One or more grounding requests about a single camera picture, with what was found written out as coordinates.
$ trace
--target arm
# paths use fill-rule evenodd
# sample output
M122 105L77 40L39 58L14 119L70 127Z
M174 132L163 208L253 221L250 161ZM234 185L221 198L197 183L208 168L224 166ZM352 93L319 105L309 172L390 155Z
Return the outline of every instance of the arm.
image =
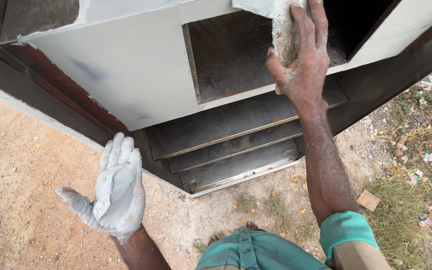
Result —
M55 192L82 222L114 240L129 269L171 270L141 224L146 205L142 178L139 149L119 132L104 147L92 203L70 187Z
M171 270L142 224L124 244L121 244L116 237L111 235L110 237L114 240L114 244L129 269Z
M293 4L291 13L299 29L299 53L284 67L273 48L266 66L282 92L294 103L303 129L309 199L321 223L334 213L358 212L327 120L328 104L321 93L329 65L328 22L322 0L309 0L311 19Z

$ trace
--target finger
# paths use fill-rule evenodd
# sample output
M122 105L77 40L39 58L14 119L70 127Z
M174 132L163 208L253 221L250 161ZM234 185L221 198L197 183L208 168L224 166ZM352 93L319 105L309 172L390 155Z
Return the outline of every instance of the finger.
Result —
M97 175L100 175L108 168L108 163L110 162L111 150L113 149L113 140L106 143L104 147L103 154L101 155L101 160L99 160L99 171Z
M122 132L116 133L113 140L113 148L111 149L111 155L109 156L108 168L116 166L120 162L121 146L123 144L124 134Z
M81 218L82 222L86 224L93 223L93 206L89 202L88 197L79 194L71 187L58 187L54 192L63 200L69 210Z
M311 18L314 23L315 43L318 50L326 51L328 41L328 20L322 0L309 0Z
M119 157L119 163L129 163L131 151L135 149L135 140L131 137L126 137L123 139L123 144L121 145L121 156Z
M279 82L285 74L286 68L281 64L279 58L276 56L275 49L269 47L268 55L266 56L266 67L273 75L276 82Z
M304 50L315 46L315 24L309 19L306 11L296 5L291 5L291 14L296 20L297 29L299 31L299 50Z

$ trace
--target hand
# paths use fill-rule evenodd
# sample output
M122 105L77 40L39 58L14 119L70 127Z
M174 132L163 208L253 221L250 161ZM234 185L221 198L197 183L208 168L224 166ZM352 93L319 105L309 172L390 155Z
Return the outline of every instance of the hand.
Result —
M329 57L326 51L328 21L322 0L309 0L312 21L306 11L291 5L291 14L299 29L299 53L289 67L284 67L272 47L268 49L266 67L279 89L295 104L301 115L317 108L326 108L321 97Z
M56 189L66 206L93 229L123 244L141 226L145 189L141 155L131 137L119 132L104 147L92 203L70 187Z

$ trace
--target bare foot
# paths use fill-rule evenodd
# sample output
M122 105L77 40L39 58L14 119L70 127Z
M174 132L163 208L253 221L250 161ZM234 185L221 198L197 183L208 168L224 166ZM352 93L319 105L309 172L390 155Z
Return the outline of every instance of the bare foot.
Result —
M211 236L211 239L209 239L208 247L212 242L218 241L219 238L216 235Z
M248 223L246 223L246 228L248 228L248 231L266 232L266 230L258 228L258 226L256 226L256 224L252 223L251 221L248 221Z

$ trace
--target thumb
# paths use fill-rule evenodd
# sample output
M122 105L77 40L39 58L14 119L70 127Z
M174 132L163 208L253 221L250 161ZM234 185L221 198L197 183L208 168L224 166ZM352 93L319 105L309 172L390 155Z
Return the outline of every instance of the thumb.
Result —
M273 47L269 47L268 49L268 55L266 56L266 67L273 75L276 82L279 82L285 74L286 68L279 61L279 58L276 56L275 49Z
M89 202L88 197L82 196L71 187L58 187L54 191L63 200L64 204L79 218L81 221L92 225L94 223L93 206Z

